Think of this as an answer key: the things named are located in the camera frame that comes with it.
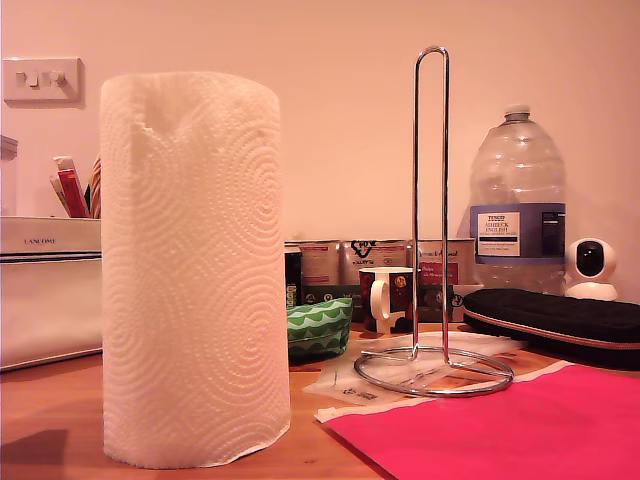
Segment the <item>paper towel roll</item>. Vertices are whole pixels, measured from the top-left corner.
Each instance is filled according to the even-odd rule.
[[[290,421],[278,99],[217,73],[101,100],[104,449],[221,465]]]

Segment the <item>white camera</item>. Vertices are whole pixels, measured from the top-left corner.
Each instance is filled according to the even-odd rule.
[[[573,285],[565,296],[615,300],[618,292],[607,280],[616,269],[616,254],[607,242],[583,238],[573,242],[567,252],[567,274]]]

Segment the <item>mug handle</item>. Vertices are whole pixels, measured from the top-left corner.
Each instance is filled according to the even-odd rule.
[[[386,323],[389,320],[391,316],[389,302],[389,284],[384,280],[374,281],[371,286],[371,314],[376,319],[377,325]],[[380,328],[376,328],[376,330],[379,333],[389,333],[381,332]]]

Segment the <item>green pouch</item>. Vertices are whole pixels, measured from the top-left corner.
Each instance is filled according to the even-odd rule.
[[[287,309],[289,356],[344,353],[349,341],[352,309],[350,298]]]

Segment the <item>paper towel holder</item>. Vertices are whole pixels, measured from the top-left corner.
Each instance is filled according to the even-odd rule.
[[[442,347],[426,347],[419,345],[418,331],[418,267],[420,260],[420,252],[418,251],[418,178],[419,178],[419,128],[418,121],[420,116],[419,106],[419,87],[420,87],[420,64],[424,57],[430,53],[439,53],[443,58],[443,123],[442,123]],[[449,52],[444,47],[432,46],[426,48],[418,55],[415,65],[414,77],[414,112],[413,112],[413,225],[412,225],[412,244],[413,244],[413,344],[406,347],[388,348],[380,352],[361,352],[360,357],[355,361],[354,368],[358,374],[370,383],[387,390],[393,390],[399,393],[405,393],[415,396],[430,397],[469,397],[474,395],[486,395],[507,388],[513,382],[514,373],[509,365],[495,358],[482,355],[480,353],[470,352],[467,350],[459,350],[449,348],[449,321],[451,320],[451,308],[447,301],[447,286],[449,283],[448,272],[448,195],[449,195]],[[409,356],[392,355],[402,352],[409,352]],[[367,362],[373,359],[388,360],[393,362],[409,363],[416,358],[420,352],[441,352],[444,360],[443,366],[449,366],[457,370],[466,370],[475,373],[486,374],[498,377],[497,381],[489,383],[480,383],[477,385],[464,387],[462,389],[429,389],[414,388],[410,382],[391,382],[385,381],[378,377],[368,374],[365,371]],[[451,354],[473,359],[475,362],[484,364],[490,369],[479,368],[465,363],[454,362]]]

